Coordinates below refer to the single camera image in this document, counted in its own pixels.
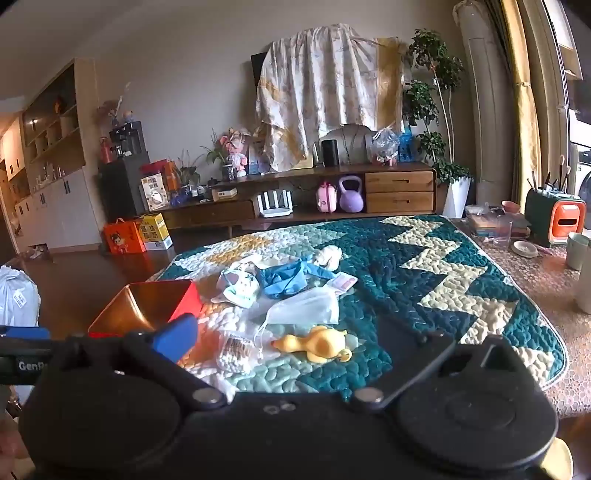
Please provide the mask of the wooden tv console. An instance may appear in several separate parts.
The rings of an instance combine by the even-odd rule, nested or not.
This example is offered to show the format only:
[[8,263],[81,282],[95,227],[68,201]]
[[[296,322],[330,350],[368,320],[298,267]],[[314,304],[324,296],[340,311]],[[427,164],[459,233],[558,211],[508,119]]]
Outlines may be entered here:
[[[349,213],[341,208],[332,213],[322,213],[317,206],[317,191],[324,183],[353,188],[346,177],[361,180],[363,208]],[[199,203],[186,202],[161,211],[170,230],[205,227],[258,228],[266,223],[310,223],[394,215],[432,214],[436,211],[436,173],[422,163],[401,163],[391,167],[373,164],[318,167],[247,176],[235,182],[215,184],[214,191],[235,191],[235,196]],[[287,190],[293,201],[293,212],[287,216],[263,217],[262,205],[257,198],[263,192]]]

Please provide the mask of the pink wet wipe packets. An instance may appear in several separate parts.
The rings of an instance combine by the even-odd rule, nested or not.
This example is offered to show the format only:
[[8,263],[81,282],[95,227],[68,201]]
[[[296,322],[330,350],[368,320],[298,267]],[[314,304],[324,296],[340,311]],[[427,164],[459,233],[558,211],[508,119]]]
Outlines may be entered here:
[[339,272],[334,278],[325,283],[325,288],[335,291],[335,295],[341,296],[349,292],[358,282],[358,278],[346,272]]

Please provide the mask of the tall green potted plant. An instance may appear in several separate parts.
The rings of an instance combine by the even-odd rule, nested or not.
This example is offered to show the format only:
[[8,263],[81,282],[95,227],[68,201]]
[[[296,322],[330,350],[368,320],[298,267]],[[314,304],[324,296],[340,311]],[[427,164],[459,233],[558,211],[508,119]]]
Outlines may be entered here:
[[463,217],[472,183],[470,170],[456,161],[452,117],[453,94],[462,85],[464,64],[453,55],[441,34],[417,29],[405,54],[412,78],[403,94],[404,120],[422,126],[416,136],[420,158],[435,170],[436,192],[442,214]]

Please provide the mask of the clear bag of cotton swabs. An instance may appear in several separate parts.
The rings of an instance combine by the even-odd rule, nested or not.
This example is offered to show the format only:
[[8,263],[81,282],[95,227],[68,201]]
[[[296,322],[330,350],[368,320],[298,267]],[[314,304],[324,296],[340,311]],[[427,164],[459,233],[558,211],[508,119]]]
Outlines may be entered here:
[[263,344],[259,333],[221,331],[214,356],[222,371],[247,374],[263,363]]

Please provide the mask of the white wifi router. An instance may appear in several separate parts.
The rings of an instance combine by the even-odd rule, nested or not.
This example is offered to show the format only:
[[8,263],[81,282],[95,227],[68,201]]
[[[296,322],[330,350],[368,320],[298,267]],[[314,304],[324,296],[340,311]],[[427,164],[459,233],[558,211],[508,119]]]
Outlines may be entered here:
[[256,195],[259,215],[263,218],[280,218],[293,214],[294,205],[288,190],[263,191]]

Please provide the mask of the red square tin box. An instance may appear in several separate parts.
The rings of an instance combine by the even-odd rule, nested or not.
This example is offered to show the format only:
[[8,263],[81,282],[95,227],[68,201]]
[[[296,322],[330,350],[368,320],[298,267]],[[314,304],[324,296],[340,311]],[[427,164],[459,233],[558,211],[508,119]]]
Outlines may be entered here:
[[131,283],[123,287],[88,327],[93,338],[155,331],[182,314],[198,317],[202,302],[191,280]]

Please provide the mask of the floral sheet over tv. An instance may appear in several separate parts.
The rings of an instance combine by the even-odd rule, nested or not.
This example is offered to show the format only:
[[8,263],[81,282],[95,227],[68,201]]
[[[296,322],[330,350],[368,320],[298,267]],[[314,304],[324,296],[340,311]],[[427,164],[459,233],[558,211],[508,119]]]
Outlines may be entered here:
[[256,88],[270,169],[297,168],[319,139],[346,125],[400,130],[406,50],[396,37],[365,38],[346,24],[271,43]]

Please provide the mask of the cream knitted sock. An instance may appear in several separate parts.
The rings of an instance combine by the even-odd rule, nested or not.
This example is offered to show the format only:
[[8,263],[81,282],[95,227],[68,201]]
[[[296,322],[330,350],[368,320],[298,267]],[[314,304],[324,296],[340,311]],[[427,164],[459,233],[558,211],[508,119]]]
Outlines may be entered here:
[[342,249],[335,245],[328,245],[312,256],[311,263],[317,266],[335,272],[339,270],[339,263],[342,260]]

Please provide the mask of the yellow rubber duck toy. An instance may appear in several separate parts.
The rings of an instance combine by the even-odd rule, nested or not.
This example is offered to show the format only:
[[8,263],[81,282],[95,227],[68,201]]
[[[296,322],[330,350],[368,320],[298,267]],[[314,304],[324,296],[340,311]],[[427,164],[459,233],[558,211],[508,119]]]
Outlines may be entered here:
[[329,360],[349,362],[353,352],[346,346],[346,335],[346,330],[318,325],[305,336],[287,334],[273,340],[271,345],[283,353],[304,352],[308,361],[315,364],[325,364]]

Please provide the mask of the white product box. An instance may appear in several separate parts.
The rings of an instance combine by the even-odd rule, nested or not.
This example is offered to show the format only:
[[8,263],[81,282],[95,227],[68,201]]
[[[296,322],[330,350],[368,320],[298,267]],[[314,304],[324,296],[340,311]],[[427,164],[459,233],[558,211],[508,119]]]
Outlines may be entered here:
[[150,212],[161,210],[169,205],[168,192],[161,173],[143,177],[141,188],[147,209]]

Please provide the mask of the black cylinder speaker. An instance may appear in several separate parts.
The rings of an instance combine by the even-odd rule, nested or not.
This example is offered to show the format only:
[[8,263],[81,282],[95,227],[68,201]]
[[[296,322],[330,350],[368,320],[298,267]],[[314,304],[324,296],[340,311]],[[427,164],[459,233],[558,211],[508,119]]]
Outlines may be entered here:
[[338,142],[335,139],[322,140],[320,142],[322,150],[322,164],[325,168],[334,168],[339,166]]

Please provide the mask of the quilted zigzag blanket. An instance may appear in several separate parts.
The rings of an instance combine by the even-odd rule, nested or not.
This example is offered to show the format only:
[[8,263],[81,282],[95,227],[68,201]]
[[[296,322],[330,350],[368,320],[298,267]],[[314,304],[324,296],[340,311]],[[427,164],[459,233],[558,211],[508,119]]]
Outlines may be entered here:
[[204,287],[225,267],[256,255],[267,264],[342,252],[356,278],[339,298],[339,329],[349,332],[346,363],[318,365],[304,354],[273,352],[247,373],[222,373],[209,359],[183,366],[231,392],[338,392],[349,396],[394,369],[421,333],[441,330],[462,344],[506,338],[543,387],[568,368],[564,340],[534,301],[467,235],[436,215],[339,220],[244,235],[177,255],[165,280]]

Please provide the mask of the blue rubber glove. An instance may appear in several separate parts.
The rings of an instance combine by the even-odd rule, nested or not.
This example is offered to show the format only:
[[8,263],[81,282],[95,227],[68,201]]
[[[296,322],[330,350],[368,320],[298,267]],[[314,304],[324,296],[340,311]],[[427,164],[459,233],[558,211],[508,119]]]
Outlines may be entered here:
[[308,286],[308,276],[331,280],[335,273],[306,259],[259,269],[256,279],[263,294],[271,299],[286,299],[299,294]]

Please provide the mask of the pink doll figure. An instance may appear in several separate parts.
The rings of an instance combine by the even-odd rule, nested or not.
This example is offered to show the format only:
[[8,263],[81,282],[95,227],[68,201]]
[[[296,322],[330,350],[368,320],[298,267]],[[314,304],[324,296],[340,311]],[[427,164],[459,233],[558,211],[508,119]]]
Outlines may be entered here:
[[225,163],[232,167],[236,178],[247,175],[247,166],[249,165],[249,158],[246,155],[247,144],[249,144],[249,133],[238,129],[229,128],[219,138]]

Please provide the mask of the translucent plastic bag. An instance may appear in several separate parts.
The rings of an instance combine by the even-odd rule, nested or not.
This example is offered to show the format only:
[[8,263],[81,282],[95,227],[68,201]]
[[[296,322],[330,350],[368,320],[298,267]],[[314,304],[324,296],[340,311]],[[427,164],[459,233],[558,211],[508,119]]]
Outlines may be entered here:
[[254,343],[263,344],[264,331],[271,325],[336,325],[339,322],[339,299],[331,287],[314,287],[284,300],[262,295],[253,305],[255,318],[263,323],[254,334]]

